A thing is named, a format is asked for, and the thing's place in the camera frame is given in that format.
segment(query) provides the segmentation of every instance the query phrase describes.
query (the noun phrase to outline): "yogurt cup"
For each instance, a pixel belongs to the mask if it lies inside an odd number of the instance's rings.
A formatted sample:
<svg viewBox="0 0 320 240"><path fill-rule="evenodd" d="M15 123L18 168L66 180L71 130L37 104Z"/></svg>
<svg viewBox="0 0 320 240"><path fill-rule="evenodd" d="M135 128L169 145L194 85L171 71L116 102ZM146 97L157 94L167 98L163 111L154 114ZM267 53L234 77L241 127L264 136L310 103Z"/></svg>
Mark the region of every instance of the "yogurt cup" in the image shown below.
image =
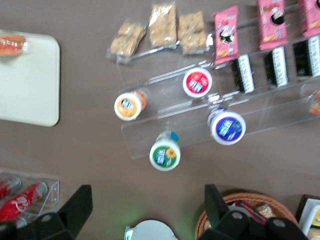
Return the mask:
<svg viewBox="0 0 320 240"><path fill-rule="evenodd" d="M125 92L114 102L115 114L124 121L136 119L147 105L147 98L141 91Z"/></svg>
<svg viewBox="0 0 320 240"><path fill-rule="evenodd" d="M152 166L164 172L174 169L180 162L179 144L179 137L176 133L172 131L160 133L149 154Z"/></svg>
<svg viewBox="0 0 320 240"><path fill-rule="evenodd" d="M224 107L214 108L208 117L208 125L214 140L222 145L239 142L246 132L244 118Z"/></svg>
<svg viewBox="0 0 320 240"><path fill-rule="evenodd" d="M212 81L210 72L204 68L196 67L185 74L182 86L188 96L201 98L210 91Z"/></svg>

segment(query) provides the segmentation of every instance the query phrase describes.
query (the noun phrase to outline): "pink snack package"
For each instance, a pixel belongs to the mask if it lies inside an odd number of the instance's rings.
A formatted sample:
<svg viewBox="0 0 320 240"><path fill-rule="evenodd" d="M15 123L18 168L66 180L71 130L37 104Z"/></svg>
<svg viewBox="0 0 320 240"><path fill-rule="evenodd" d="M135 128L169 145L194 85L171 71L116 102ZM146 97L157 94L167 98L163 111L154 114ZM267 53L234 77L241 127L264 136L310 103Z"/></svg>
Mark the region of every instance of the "pink snack package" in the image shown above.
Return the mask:
<svg viewBox="0 0 320 240"><path fill-rule="evenodd" d="M260 26L260 50L288 43L285 23L285 0L257 0Z"/></svg>
<svg viewBox="0 0 320 240"><path fill-rule="evenodd" d="M320 0L299 0L299 10L303 36L320 34Z"/></svg>
<svg viewBox="0 0 320 240"><path fill-rule="evenodd" d="M212 14L215 25L215 65L239 57L238 14L238 6L232 6Z"/></svg>

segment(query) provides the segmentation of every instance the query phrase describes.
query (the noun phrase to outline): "cup lid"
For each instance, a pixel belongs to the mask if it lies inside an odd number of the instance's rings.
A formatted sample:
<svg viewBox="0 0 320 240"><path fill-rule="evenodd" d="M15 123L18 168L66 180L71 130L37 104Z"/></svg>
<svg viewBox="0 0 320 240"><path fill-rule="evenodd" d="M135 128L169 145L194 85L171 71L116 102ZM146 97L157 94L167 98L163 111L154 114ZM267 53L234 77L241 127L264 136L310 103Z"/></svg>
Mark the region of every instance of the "cup lid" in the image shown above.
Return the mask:
<svg viewBox="0 0 320 240"><path fill-rule="evenodd" d="M201 98L210 91L212 81L210 72L204 68L196 67L184 75L182 86L188 96Z"/></svg>
<svg viewBox="0 0 320 240"><path fill-rule="evenodd" d="M245 135L246 122L238 113L225 111L212 120L210 130L219 144L233 145Z"/></svg>
<svg viewBox="0 0 320 240"><path fill-rule="evenodd" d="M179 145L172 139L160 139L151 148L149 160L160 171L170 171L180 162Z"/></svg>
<svg viewBox="0 0 320 240"><path fill-rule="evenodd" d="M124 121L136 119L141 111L141 100L131 92L121 94L114 102L115 114Z"/></svg>

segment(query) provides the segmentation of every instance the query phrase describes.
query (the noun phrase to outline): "clear acrylic display stand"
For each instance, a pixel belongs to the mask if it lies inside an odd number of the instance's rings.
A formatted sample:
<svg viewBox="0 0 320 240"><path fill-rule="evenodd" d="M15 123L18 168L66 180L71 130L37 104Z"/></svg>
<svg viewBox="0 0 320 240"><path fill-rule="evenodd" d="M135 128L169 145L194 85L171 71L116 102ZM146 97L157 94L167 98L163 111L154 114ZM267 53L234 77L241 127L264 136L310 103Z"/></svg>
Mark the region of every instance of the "clear acrylic display stand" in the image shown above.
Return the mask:
<svg viewBox="0 0 320 240"><path fill-rule="evenodd" d="M297 77L293 43L305 40L297 4L286 8L285 20L289 40L284 46L289 79L286 86L275 87L267 81L264 56L268 51L259 51L257 18L238 28L240 53L248 54L250 59L255 85L251 93L238 91L230 63L213 64L214 41L204 54L182 56L179 49L155 50L138 53L131 65L118 65L127 86L120 93L142 90L147 97L147 107L140 116L121 128L131 158L147 156L165 130L178 134L181 147L211 140L208 115L218 105L243 116L246 135L316 118L309 109L312 96L320 90L320 77ZM182 87L185 73L195 67L207 69L213 77L210 92L200 99L187 96Z"/></svg>
<svg viewBox="0 0 320 240"><path fill-rule="evenodd" d="M0 171L0 181L4 180L9 176L17 176L21 179L22 186L18 192L12 193L6 196L4 199L0 201L0 207L3 206L7 201L9 201L14 196L18 195L25 191L30 185L35 184L37 182L44 182L47 187L47 193L36 201L33 205L26 209L25 212L21 215L27 223L34 221L37 217L45 214L45 213L54 213L59 208L59 190L60 183L57 180L47 179L47 178L35 178L31 176L25 176L21 174L15 174L7 171Z"/></svg>

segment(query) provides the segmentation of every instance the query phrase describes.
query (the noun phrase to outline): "white tray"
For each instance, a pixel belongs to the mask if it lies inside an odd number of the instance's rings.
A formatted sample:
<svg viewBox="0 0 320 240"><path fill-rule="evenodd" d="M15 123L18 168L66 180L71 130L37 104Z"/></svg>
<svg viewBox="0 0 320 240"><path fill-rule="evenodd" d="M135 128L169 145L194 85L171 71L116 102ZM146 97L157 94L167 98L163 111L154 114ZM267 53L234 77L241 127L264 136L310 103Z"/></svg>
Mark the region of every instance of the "white tray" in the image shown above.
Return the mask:
<svg viewBox="0 0 320 240"><path fill-rule="evenodd" d="M59 120L60 48L51 36L23 35L29 52L0 57L0 119L46 127Z"/></svg>

